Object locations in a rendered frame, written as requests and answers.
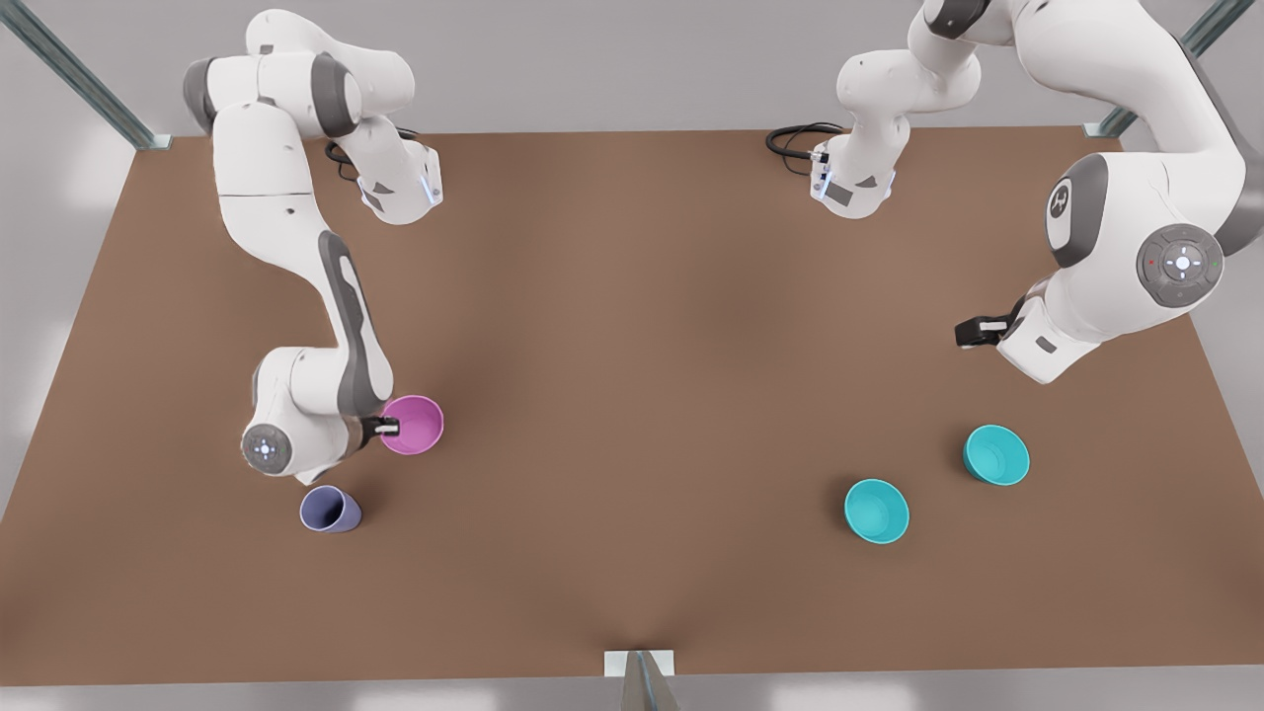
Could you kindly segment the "pink bowl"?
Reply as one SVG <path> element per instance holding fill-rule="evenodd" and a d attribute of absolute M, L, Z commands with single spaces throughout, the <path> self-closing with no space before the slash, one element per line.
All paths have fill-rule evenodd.
<path fill-rule="evenodd" d="M 445 429 L 445 415 L 434 400 L 407 395 L 389 401 L 382 417 L 397 424 L 393 434 L 380 434 L 383 444 L 402 455 L 416 455 L 437 445 Z"/>

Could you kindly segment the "teal bowl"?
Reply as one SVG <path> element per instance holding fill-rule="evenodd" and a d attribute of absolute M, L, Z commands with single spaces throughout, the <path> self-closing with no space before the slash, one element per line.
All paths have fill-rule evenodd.
<path fill-rule="evenodd" d="M 849 486 L 843 512 L 849 530 L 873 544 L 897 541 L 910 525 L 908 500 L 885 479 L 862 479 Z"/>
<path fill-rule="evenodd" d="M 976 479 L 995 486 L 1021 482 L 1030 469 L 1025 442 L 1002 425 L 975 428 L 963 442 L 963 463 Z"/>

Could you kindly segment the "purple cup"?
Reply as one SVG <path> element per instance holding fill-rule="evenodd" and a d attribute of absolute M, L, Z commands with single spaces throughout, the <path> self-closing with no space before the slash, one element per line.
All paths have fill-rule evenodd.
<path fill-rule="evenodd" d="M 348 492 L 324 485 L 305 495 L 300 505 L 300 521 L 316 533 L 351 531 L 362 522 L 362 509 Z"/>

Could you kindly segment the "silver frame post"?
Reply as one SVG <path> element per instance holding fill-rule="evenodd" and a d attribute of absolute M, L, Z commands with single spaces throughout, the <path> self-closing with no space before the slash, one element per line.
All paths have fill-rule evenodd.
<path fill-rule="evenodd" d="M 0 0 L 0 23 L 83 99 L 135 151 L 167 151 L 172 135 L 153 133 L 21 0 Z"/>
<path fill-rule="evenodd" d="M 669 684 L 675 652 L 604 652 L 604 676 L 621 676 L 621 711 L 681 711 Z"/>
<path fill-rule="evenodd" d="M 1255 3 L 1256 0 L 1210 0 L 1205 13 L 1181 35 L 1182 46 L 1194 57 L 1201 57 Z M 1120 138 L 1134 121 L 1138 121 L 1138 114 L 1125 108 L 1114 108 L 1101 121 L 1085 124 L 1082 132 L 1087 138 Z"/>

